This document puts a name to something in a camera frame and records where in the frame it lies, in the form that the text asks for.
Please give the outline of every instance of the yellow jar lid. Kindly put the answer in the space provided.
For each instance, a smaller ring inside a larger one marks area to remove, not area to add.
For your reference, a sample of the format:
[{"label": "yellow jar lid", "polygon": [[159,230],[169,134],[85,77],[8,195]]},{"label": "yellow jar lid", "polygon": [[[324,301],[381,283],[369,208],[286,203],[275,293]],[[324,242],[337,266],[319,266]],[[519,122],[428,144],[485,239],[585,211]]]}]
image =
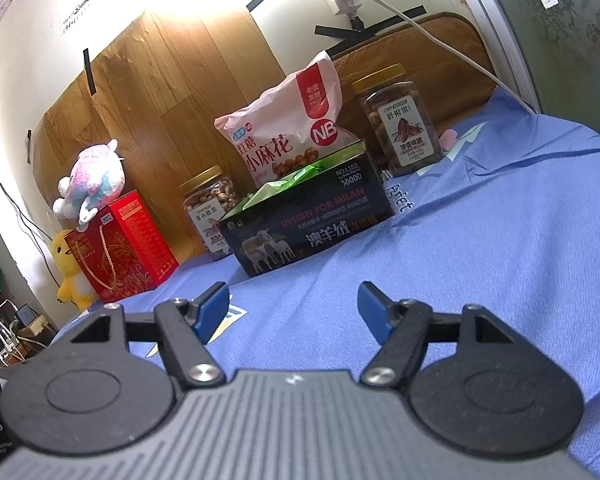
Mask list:
[{"label": "yellow jar lid", "polygon": [[404,67],[398,63],[388,66],[387,68],[383,68],[382,70],[378,70],[377,72],[373,72],[362,79],[358,79],[357,81],[353,82],[351,86],[356,94],[362,94],[370,88],[375,88],[376,86],[380,86],[382,83],[391,81],[391,79],[405,74],[406,72]]},{"label": "yellow jar lid", "polygon": [[191,180],[187,180],[184,184],[178,186],[178,189],[186,195],[197,190],[199,187],[204,186],[207,182],[218,179],[220,176],[222,176],[222,170],[220,169],[220,166],[214,166],[206,171],[203,171]]}]

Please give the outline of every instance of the plastic jar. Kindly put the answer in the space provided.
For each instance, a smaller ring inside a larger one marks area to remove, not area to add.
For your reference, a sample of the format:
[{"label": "plastic jar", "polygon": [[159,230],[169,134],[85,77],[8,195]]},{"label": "plastic jar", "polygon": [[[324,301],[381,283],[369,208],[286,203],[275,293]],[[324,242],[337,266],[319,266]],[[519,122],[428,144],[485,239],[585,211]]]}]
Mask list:
[{"label": "plastic jar", "polygon": [[353,83],[394,176],[413,173],[442,158],[442,149],[414,82],[401,64]]},{"label": "plastic jar", "polygon": [[184,210],[212,258],[219,260],[231,254],[218,221],[239,202],[234,183],[219,166],[214,166],[187,180],[179,189],[186,197]]}]

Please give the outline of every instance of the snack bag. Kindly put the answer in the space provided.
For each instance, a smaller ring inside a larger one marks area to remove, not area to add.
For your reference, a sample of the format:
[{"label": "snack bag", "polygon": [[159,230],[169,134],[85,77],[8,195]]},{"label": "snack bag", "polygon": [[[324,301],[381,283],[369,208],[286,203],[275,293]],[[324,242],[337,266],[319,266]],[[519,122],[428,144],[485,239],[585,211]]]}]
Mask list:
[{"label": "snack bag", "polygon": [[236,147],[258,187],[348,146],[358,138],[335,121],[342,108],[333,61],[321,52],[214,126]]}]

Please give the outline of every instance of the tie-dye plush toy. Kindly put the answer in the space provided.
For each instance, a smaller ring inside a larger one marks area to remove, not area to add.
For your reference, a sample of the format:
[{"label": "tie-dye plush toy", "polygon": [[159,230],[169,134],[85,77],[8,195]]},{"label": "tie-dye plush toy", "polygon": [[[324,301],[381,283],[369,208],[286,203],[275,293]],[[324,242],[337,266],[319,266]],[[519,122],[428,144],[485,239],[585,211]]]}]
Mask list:
[{"label": "tie-dye plush toy", "polygon": [[98,144],[80,152],[71,176],[60,179],[62,198],[54,202],[58,218],[77,219],[78,231],[85,231],[100,209],[120,196],[125,172],[116,155],[117,140]]}]

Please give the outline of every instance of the yellow duck plush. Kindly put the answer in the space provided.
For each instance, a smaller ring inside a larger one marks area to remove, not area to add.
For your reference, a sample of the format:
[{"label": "yellow duck plush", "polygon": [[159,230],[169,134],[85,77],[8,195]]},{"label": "yellow duck plush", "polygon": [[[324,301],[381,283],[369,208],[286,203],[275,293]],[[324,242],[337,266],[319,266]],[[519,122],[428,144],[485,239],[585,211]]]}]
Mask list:
[{"label": "yellow duck plush", "polygon": [[70,229],[60,231],[49,244],[49,251],[54,258],[56,266],[62,272],[64,280],[58,289],[58,300],[63,303],[73,301],[80,312],[91,306],[98,295],[93,290],[91,283],[85,278],[80,265],[71,254],[71,249],[64,241],[64,237],[71,232]]}]

